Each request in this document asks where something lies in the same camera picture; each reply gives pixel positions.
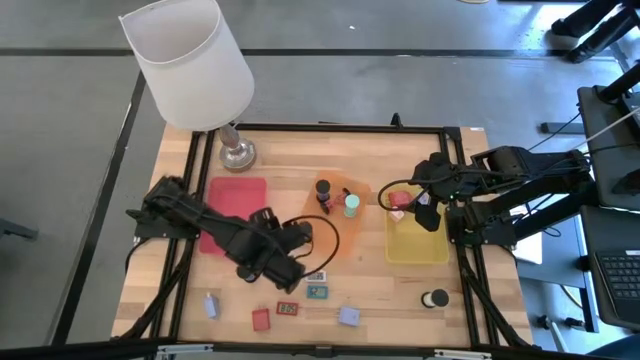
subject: pink cutting board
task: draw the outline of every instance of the pink cutting board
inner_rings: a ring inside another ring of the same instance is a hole
[[[217,177],[209,183],[207,204],[226,216],[239,216],[245,220],[249,215],[266,206],[267,182],[264,178]],[[199,249],[204,254],[224,255],[206,232],[200,234]]]

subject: small bottle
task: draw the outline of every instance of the small bottle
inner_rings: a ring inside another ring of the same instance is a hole
[[[356,216],[356,210],[360,205],[360,198],[358,195],[349,195],[344,199],[344,216],[354,217]]]
[[[316,199],[321,203],[329,200],[329,190],[331,190],[331,185],[327,180],[318,180],[316,182]]]

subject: small box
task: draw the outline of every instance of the small box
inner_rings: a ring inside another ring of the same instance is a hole
[[[296,316],[298,315],[298,304],[278,301],[278,305],[276,306],[276,314]]]
[[[422,205],[429,205],[429,194],[424,193],[420,198],[418,198],[418,203]]]
[[[389,202],[391,203],[391,207],[397,207],[399,209],[404,209],[411,203],[413,198],[408,191],[393,191],[389,193]]]
[[[266,331],[271,328],[269,322],[269,309],[258,309],[251,313],[253,331]]]
[[[358,326],[360,325],[360,310],[343,306],[340,308],[338,321],[343,325]]]
[[[402,218],[404,217],[404,211],[399,211],[399,210],[390,211],[389,217],[391,218],[391,220],[397,223],[398,221],[402,220]]]
[[[321,285],[309,285],[307,287],[307,298],[326,299],[329,297],[329,288]]]
[[[218,315],[220,315],[220,308],[218,307],[218,298],[207,293],[207,296],[204,298],[204,309],[207,311],[207,316],[209,319],[217,319]]]
[[[306,282],[327,282],[327,272],[320,270],[304,278]]]

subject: wooden table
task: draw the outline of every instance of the wooden table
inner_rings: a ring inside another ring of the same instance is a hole
[[[461,130],[467,156],[487,149],[483,129]],[[217,158],[221,144],[216,137],[209,179],[213,176],[264,177],[267,205],[283,222],[300,215],[318,170],[342,171],[371,186],[362,231],[351,256],[336,259],[327,266],[330,289],[327,300],[307,299],[305,282],[290,295],[276,290],[265,278],[247,284],[236,276],[231,261],[201,254],[196,249],[180,339],[281,344],[470,345],[455,249],[451,247],[450,260],[444,265],[387,263],[383,221],[386,214],[375,200],[375,192],[384,184],[410,178],[419,161],[439,151],[437,136],[291,131],[243,131],[241,135],[254,141],[258,149],[259,157],[253,168],[241,174],[224,170]],[[190,138],[190,132],[167,126],[151,185],[163,175],[182,174]],[[452,144],[449,148],[455,157]],[[132,257],[113,335],[125,332],[156,295],[166,248],[167,240],[154,239]],[[499,247],[483,249],[493,300],[520,336],[531,341],[513,258]],[[322,255],[314,254],[304,262],[313,268],[323,259]],[[420,295],[436,288],[448,291],[450,303],[443,309],[427,310],[420,303]],[[207,292],[220,299],[219,320],[209,320],[206,316],[203,298]],[[172,301],[170,299],[165,308],[161,334],[167,334]],[[298,302],[301,306],[298,316],[276,315],[277,301]],[[338,324],[338,311],[344,305],[361,310],[360,326]],[[251,311],[259,307],[270,309],[269,331],[252,329]],[[481,340],[487,342],[482,307],[477,300],[475,308]]]

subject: white lampshade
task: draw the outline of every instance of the white lampshade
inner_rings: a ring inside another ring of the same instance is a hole
[[[163,0],[120,17],[162,117],[212,130],[249,105],[254,82],[213,0]]]

